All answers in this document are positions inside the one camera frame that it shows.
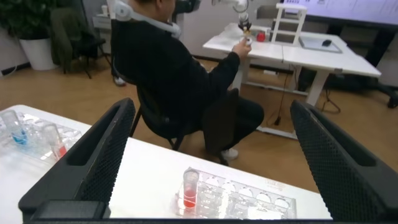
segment black hoodie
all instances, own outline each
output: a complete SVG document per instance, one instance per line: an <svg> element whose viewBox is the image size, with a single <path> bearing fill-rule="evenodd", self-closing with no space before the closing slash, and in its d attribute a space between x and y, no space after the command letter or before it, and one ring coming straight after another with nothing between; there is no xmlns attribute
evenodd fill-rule
<svg viewBox="0 0 398 224"><path fill-rule="evenodd" d="M207 106L226 94L238 71L234 52L208 73L170 33L147 22L113 22L115 67L150 92L171 119L200 118Z"/></svg>

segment large screen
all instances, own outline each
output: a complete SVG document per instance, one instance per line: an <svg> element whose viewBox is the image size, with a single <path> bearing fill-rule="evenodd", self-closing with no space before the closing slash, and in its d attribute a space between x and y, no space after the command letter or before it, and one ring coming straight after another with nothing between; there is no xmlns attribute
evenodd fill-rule
<svg viewBox="0 0 398 224"><path fill-rule="evenodd" d="M308 8L307 15L398 25L398 0L284 0Z"/></svg>

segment red object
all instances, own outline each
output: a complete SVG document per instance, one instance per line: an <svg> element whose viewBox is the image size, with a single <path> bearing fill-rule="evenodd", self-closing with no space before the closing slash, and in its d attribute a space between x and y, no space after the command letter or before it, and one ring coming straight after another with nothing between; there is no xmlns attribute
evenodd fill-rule
<svg viewBox="0 0 398 224"><path fill-rule="evenodd" d="M266 41L266 33L265 32L260 32L257 34L257 41L258 42L264 42Z"/></svg>
<svg viewBox="0 0 398 224"><path fill-rule="evenodd" d="M197 203L197 193L194 190L188 189L184 192L184 205L187 208L193 208Z"/></svg>
<svg viewBox="0 0 398 224"><path fill-rule="evenodd" d="M65 148L65 146L62 146L60 148L60 157L62 157L63 155L65 155L67 153L67 149Z"/></svg>

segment black mesh panel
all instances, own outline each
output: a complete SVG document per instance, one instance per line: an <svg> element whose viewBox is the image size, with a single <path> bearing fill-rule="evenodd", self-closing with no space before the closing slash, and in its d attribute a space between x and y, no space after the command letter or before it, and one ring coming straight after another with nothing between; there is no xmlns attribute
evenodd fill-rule
<svg viewBox="0 0 398 224"><path fill-rule="evenodd" d="M349 166L341 146L298 101L290 109L301 148L334 221L382 220L386 212L376 194Z"/></svg>
<svg viewBox="0 0 398 224"><path fill-rule="evenodd" d="M128 103L127 107L128 109L124 110L120 117L120 123L117 121L119 128L114 128L105 142L108 144L108 148L102 156L98 157L96 169L93 169L94 172L88 175L86 184L83 186L82 200L109 203L111 199L124 148L136 113L132 101Z"/></svg>

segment desk frame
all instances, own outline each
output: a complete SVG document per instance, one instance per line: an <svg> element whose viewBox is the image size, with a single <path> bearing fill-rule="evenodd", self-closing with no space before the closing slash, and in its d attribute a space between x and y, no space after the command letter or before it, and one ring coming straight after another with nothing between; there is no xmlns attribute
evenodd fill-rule
<svg viewBox="0 0 398 224"><path fill-rule="evenodd" d="M252 86L257 86L260 88L265 88L265 89L269 89L269 90L278 90L278 91L284 91L287 93L294 93L294 94L298 94L298 95L302 95L302 96L307 96L307 99L305 100L306 103L315 106L319 96L323 90L323 86L326 82L326 79L329 76L329 72L328 71L324 71L324 70L317 70L317 74L315 76L315 79L312 83L311 89L309 91L309 93L307 92L303 92L303 91L297 91L295 90L296 88L296 81L299 79L299 75L301 72L302 67L298 67L297 69L297 75L295 77L293 77L290 80L289 83L289 87L288 88L281 88L281 87L277 87L277 86L272 86L272 85L263 85L260 83L254 83L254 82L247 82L248 80L248 75L249 75L249 67L250 67L250 58L247 58L240 66L238 69L238 72L235 76L234 82L232 83L232 88L237 88L237 89L241 89L241 84L247 84L247 85L252 85ZM268 133L268 134L275 134L278 136L282 136L282 137L286 137L286 138L291 138L291 139L295 139L297 140L297 136L295 131L293 132L287 132L287 131L281 131L278 129L273 129L273 128L267 128L267 127L262 127L259 126L257 128L258 131L262 132L262 133Z"/></svg>

